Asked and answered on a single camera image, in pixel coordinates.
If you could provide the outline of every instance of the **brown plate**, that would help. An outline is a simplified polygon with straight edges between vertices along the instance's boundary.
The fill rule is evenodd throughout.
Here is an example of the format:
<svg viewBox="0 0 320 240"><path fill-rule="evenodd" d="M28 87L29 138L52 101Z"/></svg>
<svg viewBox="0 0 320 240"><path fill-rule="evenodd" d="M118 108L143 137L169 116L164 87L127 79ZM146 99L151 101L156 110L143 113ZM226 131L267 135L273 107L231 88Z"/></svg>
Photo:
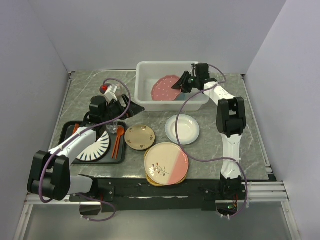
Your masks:
<svg viewBox="0 0 320 240"><path fill-rule="evenodd" d="M134 150L146 150L154 144L156 139L154 131L146 125L134 125L124 135L126 144Z"/></svg>

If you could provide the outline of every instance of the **wall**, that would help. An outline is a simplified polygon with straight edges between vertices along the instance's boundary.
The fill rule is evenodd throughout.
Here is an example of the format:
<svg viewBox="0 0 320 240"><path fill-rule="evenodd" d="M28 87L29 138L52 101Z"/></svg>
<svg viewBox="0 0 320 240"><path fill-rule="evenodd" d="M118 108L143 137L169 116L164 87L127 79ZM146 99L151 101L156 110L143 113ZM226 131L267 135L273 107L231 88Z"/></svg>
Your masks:
<svg viewBox="0 0 320 240"><path fill-rule="evenodd" d="M33 155L48 149L68 73L30 4L0 1L0 239L12 239Z"/></svg>
<svg viewBox="0 0 320 240"><path fill-rule="evenodd" d="M286 0L29 0L69 71L202 61L246 73Z"/></svg>
<svg viewBox="0 0 320 240"><path fill-rule="evenodd" d="M288 0L245 82L302 239L320 238L320 1Z"/></svg>

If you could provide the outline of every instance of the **countertop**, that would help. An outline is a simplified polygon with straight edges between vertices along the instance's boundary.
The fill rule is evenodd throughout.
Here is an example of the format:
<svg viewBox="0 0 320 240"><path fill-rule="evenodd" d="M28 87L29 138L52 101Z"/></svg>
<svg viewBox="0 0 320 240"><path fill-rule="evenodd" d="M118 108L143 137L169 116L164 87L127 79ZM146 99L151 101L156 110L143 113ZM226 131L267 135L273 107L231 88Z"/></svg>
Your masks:
<svg viewBox="0 0 320 240"><path fill-rule="evenodd" d="M136 82L135 71L76 71L70 76L71 83L54 133L51 147L58 144L63 125L69 121L82 121L89 111L92 97L99 95L99 87L108 77L122 80L129 88L132 100ZM222 86L232 95L243 97L246 111L246 128L240 143L240 164L248 180L268 180L266 162L259 142L257 126L251 111L240 74L226 74L227 83ZM223 154L222 138L216 127L217 106L210 100L198 111L183 112L193 117L200 126L199 138L185 146L185 150L198 159L212 159ZM165 133L167 120L175 111L145 111L124 122L128 127L144 124L153 129L156 143L170 142ZM126 148L126 157L120 164L77 164L71 166L71 175L88 175L96 178L145 178L144 151ZM188 179L220 179L222 161L197 162L189 160Z"/></svg>

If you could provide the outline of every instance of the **black and white plate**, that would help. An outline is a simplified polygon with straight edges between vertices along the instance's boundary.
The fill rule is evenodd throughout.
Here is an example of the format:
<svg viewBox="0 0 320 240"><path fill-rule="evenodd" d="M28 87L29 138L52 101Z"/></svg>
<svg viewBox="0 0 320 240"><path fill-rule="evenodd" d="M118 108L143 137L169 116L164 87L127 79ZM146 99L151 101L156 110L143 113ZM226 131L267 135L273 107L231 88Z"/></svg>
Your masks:
<svg viewBox="0 0 320 240"><path fill-rule="evenodd" d="M94 144L88 146L77 159L83 162L91 162L101 159L108 151L110 146L110 137L105 131Z"/></svg>

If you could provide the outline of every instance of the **white plastic bin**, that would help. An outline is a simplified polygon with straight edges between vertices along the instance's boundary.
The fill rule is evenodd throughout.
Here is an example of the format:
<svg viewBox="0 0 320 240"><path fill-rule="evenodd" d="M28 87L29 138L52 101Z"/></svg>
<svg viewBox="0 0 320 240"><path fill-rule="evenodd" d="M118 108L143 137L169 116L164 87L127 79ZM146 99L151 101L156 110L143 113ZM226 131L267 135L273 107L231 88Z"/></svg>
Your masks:
<svg viewBox="0 0 320 240"><path fill-rule="evenodd" d="M179 111L185 101L153 101L151 91L157 81L167 75L181 77L184 71L191 70L191 64L195 61L142 61L136 66L136 80L134 101L143 106L146 111ZM185 94L185 99L197 93L193 89ZM183 108L184 111L198 111L203 104L209 101L209 97L199 94L191 99Z"/></svg>

